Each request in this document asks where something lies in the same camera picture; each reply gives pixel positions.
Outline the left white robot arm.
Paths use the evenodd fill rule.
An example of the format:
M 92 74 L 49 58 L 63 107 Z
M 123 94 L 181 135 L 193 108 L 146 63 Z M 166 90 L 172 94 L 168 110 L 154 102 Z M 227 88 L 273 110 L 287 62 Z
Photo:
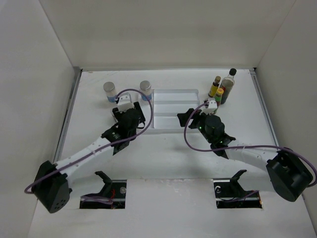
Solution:
M 145 131 L 147 123 L 139 102 L 119 99 L 112 112 L 116 123 L 95 142 L 55 164 L 45 161 L 40 165 L 30 190 L 49 213 L 61 210 L 70 200 L 75 182 L 90 175 L 102 180 L 95 184 L 95 193 L 81 196 L 81 204 L 101 203 L 109 207 L 115 203 L 117 189 L 101 166 L 128 147 L 139 135 L 138 130 Z

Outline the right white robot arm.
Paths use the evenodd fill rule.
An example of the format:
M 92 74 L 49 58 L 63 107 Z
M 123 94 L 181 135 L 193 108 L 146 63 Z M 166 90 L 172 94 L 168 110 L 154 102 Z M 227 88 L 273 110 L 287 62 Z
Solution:
M 306 188 L 317 183 L 316 168 L 289 148 L 243 144 L 225 132 L 220 117 L 203 110 L 190 108 L 177 117 L 182 128 L 197 129 L 201 133 L 210 144 L 210 152 L 267 171 L 273 190 L 287 201 L 296 201 Z

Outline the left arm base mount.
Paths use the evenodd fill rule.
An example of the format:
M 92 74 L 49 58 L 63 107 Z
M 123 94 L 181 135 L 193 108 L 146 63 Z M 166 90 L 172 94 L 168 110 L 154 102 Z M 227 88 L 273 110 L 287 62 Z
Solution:
M 112 180 L 104 172 L 97 171 L 104 185 L 98 193 L 81 196 L 80 209 L 125 209 L 127 180 Z

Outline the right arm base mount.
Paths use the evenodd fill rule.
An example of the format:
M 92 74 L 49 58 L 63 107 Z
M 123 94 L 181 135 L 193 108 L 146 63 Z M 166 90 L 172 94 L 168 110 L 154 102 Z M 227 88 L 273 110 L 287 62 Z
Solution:
M 217 178 L 213 180 L 215 202 L 218 209 L 262 209 L 259 191 L 244 190 L 238 182 L 246 171 L 239 170 L 230 178 Z

